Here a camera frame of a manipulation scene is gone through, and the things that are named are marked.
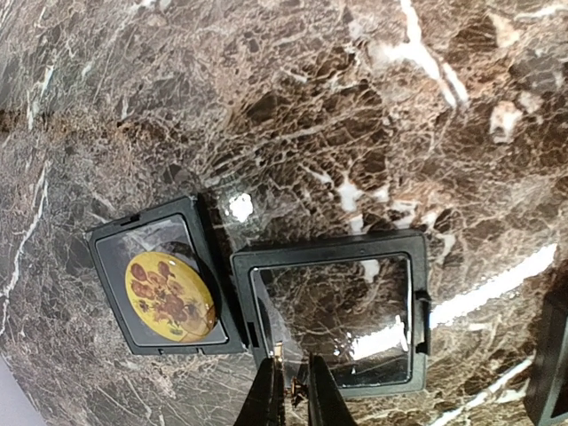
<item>marble surface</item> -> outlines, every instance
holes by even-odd
[[[49,425],[232,424],[252,358],[130,355],[83,242],[201,191],[227,256],[423,229],[427,389],[350,410],[529,425],[568,265],[567,102],[566,0],[4,0],[1,352]]]

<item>yellow round medallion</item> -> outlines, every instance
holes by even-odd
[[[159,335],[181,343],[198,342],[217,315],[207,286],[174,256],[147,251],[126,268],[126,293],[138,316]]]

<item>brown marble countertop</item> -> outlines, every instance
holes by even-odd
[[[355,419],[529,425],[567,102],[566,0],[4,0],[1,352],[50,425],[233,424],[251,356],[130,355],[83,242],[199,191],[227,255],[423,229],[427,389]]]

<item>transparent plastic membrane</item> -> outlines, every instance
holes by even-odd
[[[201,277],[200,267],[197,262],[197,256],[193,248],[189,230],[181,215],[166,217],[156,222],[142,225],[138,228],[97,241],[97,251],[106,278],[108,279],[116,302],[120,308],[121,315],[136,345],[164,347],[177,345],[187,346],[188,344],[204,345],[225,343],[228,340],[221,321],[217,321],[210,332],[199,339],[199,342],[175,341],[173,340],[174,335],[172,335],[172,338],[164,337],[168,335],[167,332],[171,329],[180,334],[181,339],[184,333],[189,334],[189,332],[186,332],[188,329],[186,325],[190,322],[189,320],[192,316],[196,318],[197,322],[200,322],[201,316],[204,316],[204,309],[199,307],[198,304],[192,303],[192,298],[189,296],[191,295],[190,292],[186,293],[186,298],[182,296],[172,297],[170,294],[164,294],[164,302],[162,302],[162,305],[165,308],[163,312],[158,312],[162,315],[159,320],[149,321],[146,317],[141,317],[133,308],[132,295],[128,294],[127,289],[130,282],[125,282],[125,276],[127,275],[129,264],[141,254],[154,253],[154,256],[165,254],[175,257],[175,260],[171,259],[170,261],[167,260],[168,258],[164,257],[165,264],[171,263],[172,271],[175,271],[174,268],[176,266],[173,265],[176,264],[179,268],[182,268],[179,269],[180,271],[186,272],[187,269],[191,269],[193,272],[188,273],[196,273]],[[183,276],[178,272],[177,277],[174,273],[166,273],[163,280],[168,284],[174,284],[175,281],[174,285],[180,288],[190,288],[191,283],[183,282],[181,280],[182,277]],[[147,291],[150,291],[150,289],[153,291],[153,293],[144,297],[144,303],[146,304],[145,309],[152,310],[155,305],[160,304],[161,298],[158,292],[159,289],[157,286],[152,286],[150,280],[140,281],[143,288],[148,288]],[[218,300],[218,295],[216,295],[213,290],[214,289],[209,288],[213,299]],[[172,303],[172,300],[178,301],[179,306]],[[154,331],[153,327],[159,330],[164,329],[165,332],[160,335]]]
[[[310,352],[339,387],[411,378],[411,289],[403,256],[254,269],[250,279],[269,351],[283,343],[287,385],[305,380]]]

